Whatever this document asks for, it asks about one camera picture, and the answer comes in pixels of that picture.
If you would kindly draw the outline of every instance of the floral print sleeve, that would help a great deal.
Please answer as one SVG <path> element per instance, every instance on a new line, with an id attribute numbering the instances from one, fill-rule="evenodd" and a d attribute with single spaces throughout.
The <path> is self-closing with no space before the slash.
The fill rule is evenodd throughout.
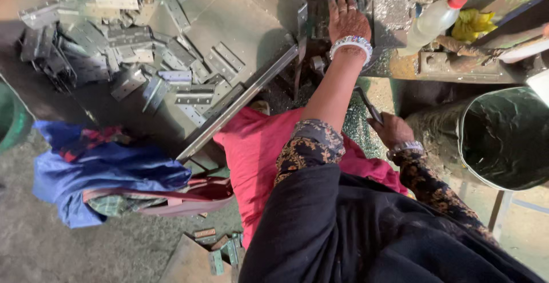
<path id="1" fill-rule="evenodd" d="M 305 167 L 337 164 L 343 154 L 343 136 L 331 125 L 318 119 L 300 121 L 278 156 L 274 184 Z"/>
<path id="2" fill-rule="evenodd" d="M 447 214 L 470 230 L 478 232 L 488 242 L 498 245 L 492 233 L 480 221 L 448 184 L 426 166 L 426 156 L 420 150 L 397 153 L 394 162 L 400 166 L 400 182 L 415 194 L 418 201 Z"/>

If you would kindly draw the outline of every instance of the bangle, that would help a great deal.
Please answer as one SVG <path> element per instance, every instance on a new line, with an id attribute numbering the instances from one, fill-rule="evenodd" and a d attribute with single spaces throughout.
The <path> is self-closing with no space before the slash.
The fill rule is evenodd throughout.
<path id="1" fill-rule="evenodd" d="M 335 51 L 345 45 L 358 46 L 362 48 L 364 52 L 366 52 L 366 60 L 362 65 L 363 67 L 368 63 L 368 61 L 370 61 L 370 56 L 372 55 L 372 45 L 370 45 L 368 40 L 366 40 L 365 38 L 356 35 L 348 35 L 342 39 L 335 41 L 335 43 L 332 45 L 332 48 L 330 48 L 330 59 L 333 60 Z"/>
<path id="2" fill-rule="evenodd" d="M 387 158 L 392 161 L 397 153 L 408 149 L 423 151 L 423 146 L 418 141 L 405 141 L 401 144 L 394 146 L 393 149 L 387 151 Z"/>

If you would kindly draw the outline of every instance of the yellow plastic bag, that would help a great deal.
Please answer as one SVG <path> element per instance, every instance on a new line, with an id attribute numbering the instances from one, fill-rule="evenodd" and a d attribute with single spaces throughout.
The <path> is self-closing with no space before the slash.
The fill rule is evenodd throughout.
<path id="1" fill-rule="evenodd" d="M 460 12 L 456 24 L 452 30 L 452 37 L 458 41 L 472 43 L 479 35 L 487 34 L 497 28 L 490 20 L 495 13 L 480 13 L 475 8 L 465 9 Z"/>

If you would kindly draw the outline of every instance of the red bottle cap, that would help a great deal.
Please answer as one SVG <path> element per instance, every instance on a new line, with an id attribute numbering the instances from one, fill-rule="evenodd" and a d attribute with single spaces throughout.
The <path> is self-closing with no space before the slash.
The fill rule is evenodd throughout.
<path id="1" fill-rule="evenodd" d="M 448 6 L 453 9 L 460 9 L 465 3 L 467 3 L 467 0 L 448 0 Z"/>

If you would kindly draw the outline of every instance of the blue cloth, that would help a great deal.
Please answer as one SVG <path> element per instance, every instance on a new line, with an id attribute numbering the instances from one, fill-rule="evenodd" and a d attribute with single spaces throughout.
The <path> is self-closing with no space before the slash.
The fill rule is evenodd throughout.
<path id="1" fill-rule="evenodd" d="M 166 157 L 159 148 L 125 147 L 108 142 L 67 163 L 57 154 L 79 139 L 81 125 L 60 121 L 37 121 L 34 125 L 52 149 L 35 159 L 32 193 L 57 205 L 61 221 L 70 228 L 99 225 L 106 216 L 82 202 L 90 188 L 128 188 L 140 191 L 175 191 L 184 187 L 191 172 Z"/>

